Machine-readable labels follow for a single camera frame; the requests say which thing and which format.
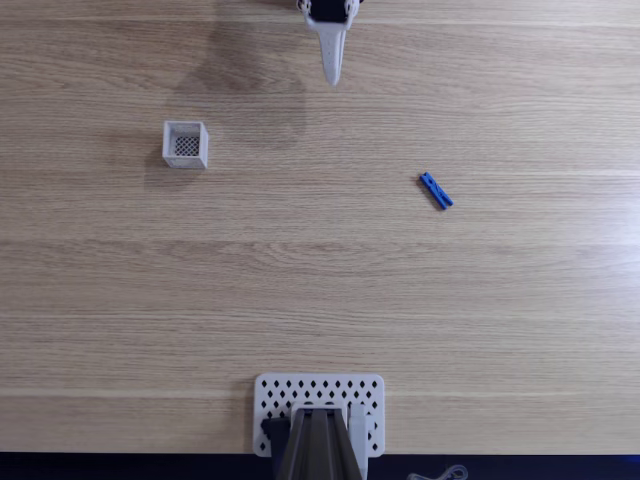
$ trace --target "white perforated plate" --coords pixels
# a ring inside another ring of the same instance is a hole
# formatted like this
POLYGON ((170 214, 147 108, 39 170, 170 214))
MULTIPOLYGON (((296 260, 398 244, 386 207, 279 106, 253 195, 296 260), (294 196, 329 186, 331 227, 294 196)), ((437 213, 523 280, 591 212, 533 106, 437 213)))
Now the white perforated plate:
POLYGON ((368 435, 368 456, 384 453, 384 381, 370 373, 265 373, 256 378, 253 401, 253 451, 271 456, 271 442, 260 424, 266 418, 291 414, 294 402, 341 400, 360 403, 374 421, 368 435))

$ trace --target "white cable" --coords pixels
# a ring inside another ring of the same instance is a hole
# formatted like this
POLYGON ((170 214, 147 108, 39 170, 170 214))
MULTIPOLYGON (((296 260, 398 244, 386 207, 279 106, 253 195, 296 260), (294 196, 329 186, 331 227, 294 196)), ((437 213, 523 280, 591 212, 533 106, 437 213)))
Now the white cable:
POLYGON ((407 477, 407 480, 467 480, 467 478, 469 478, 467 469, 462 465, 454 465, 453 467, 448 468, 447 471, 438 478, 431 479, 412 473, 407 477))

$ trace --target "white container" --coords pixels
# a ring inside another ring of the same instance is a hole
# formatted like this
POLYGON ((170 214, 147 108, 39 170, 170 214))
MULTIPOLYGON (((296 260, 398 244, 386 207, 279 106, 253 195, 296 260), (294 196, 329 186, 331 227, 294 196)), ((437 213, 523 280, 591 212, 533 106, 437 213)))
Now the white container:
POLYGON ((162 157, 171 168, 207 168, 209 133, 202 122, 164 122, 162 157))
MULTIPOLYGON (((255 382, 253 404, 253 452, 271 456, 271 441, 262 430, 262 421, 273 417, 291 417, 294 405, 332 402, 335 408, 346 405, 351 414, 354 405, 364 407, 366 433, 359 433, 367 457, 379 457, 385 450, 384 381, 372 373, 264 373, 255 382)), ((354 450, 363 451, 358 444, 354 450)))

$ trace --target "mesh bottom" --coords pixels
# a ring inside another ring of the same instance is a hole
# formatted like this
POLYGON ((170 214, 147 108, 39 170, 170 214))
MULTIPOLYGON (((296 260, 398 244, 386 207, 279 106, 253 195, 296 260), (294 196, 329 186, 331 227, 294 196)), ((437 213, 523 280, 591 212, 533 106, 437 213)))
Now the mesh bottom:
POLYGON ((199 137, 176 138, 176 152, 178 157, 197 157, 200 154, 199 137))
POLYGON ((384 382, 374 374, 265 373, 255 383, 253 411, 253 452, 271 456, 271 440, 260 424, 268 418, 291 416, 295 402, 342 401, 349 408, 364 405, 373 418, 368 432, 367 456, 379 457, 385 450, 384 382))

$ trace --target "clothespin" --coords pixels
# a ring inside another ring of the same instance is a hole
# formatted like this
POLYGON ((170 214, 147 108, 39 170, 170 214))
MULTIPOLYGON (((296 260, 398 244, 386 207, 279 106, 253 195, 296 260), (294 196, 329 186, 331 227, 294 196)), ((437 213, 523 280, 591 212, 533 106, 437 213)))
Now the clothespin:
POLYGON ((453 200, 451 200, 449 195, 440 188, 440 185, 438 185, 429 172, 425 172, 424 175, 420 175, 420 181, 425 187, 427 187, 427 190, 431 192, 431 195, 433 195, 433 198, 436 199, 436 202, 438 202, 443 210, 446 210, 448 207, 453 205, 453 200))

